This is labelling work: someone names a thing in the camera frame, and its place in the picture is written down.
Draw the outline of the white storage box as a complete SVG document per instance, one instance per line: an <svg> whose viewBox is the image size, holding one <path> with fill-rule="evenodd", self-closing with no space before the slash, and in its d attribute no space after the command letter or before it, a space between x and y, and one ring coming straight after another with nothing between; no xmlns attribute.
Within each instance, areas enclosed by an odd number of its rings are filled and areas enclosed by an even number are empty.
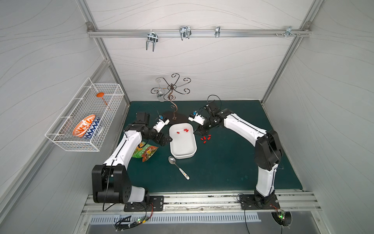
<svg viewBox="0 0 374 234"><path fill-rule="evenodd" d="M195 155L197 144L191 124L180 123L172 125L169 128L169 136L172 138L170 152L176 159L188 159Z"/></svg>

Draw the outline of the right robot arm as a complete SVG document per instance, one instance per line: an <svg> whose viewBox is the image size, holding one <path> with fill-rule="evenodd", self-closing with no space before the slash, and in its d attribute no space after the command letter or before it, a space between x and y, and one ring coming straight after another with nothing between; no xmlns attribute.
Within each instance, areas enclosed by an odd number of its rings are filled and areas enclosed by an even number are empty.
<svg viewBox="0 0 374 234"><path fill-rule="evenodd" d="M199 134L208 135L210 129L223 126L236 132L254 146L254 160L258 166L254 201L257 206L269 204L275 197L276 172L284 153L278 133L274 130L261 129L229 109L221 110L215 101L208 102L203 108L208 112L208 117L203 117L198 111L194 111L188 117L189 121L198 123L196 131Z"/></svg>

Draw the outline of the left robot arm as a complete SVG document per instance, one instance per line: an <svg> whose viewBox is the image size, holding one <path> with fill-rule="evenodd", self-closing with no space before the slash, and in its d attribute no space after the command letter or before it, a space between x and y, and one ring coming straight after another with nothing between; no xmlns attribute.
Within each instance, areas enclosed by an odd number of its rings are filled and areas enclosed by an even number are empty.
<svg viewBox="0 0 374 234"><path fill-rule="evenodd" d="M164 146L172 138L161 132L169 124L169 119L162 115L153 127L149 127L150 115L138 112L136 121L126 126L124 135L112 155L92 170L93 201L95 203L144 202L146 189L131 184L127 172L129 162L135 149L145 139Z"/></svg>

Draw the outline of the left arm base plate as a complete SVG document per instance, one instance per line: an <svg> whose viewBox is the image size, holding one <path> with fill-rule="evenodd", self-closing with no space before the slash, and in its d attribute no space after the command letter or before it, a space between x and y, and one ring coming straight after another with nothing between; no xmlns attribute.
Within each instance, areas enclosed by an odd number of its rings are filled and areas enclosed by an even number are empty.
<svg viewBox="0 0 374 234"><path fill-rule="evenodd" d="M161 212L164 207L164 196L149 196L143 202L130 202L124 205L124 212Z"/></svg>

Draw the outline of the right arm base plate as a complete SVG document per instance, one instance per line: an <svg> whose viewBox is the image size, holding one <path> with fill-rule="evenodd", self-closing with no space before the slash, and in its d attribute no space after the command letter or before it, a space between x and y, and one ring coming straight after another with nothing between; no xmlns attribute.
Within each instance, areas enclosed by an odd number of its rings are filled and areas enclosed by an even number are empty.
<svg viewBox="0 0 374 234"><path fill-rule="evenodd" d="M260 194L238 194L237 201L242 210L279 210L280 204L277 196L272 193L263 197Z"/></svg>

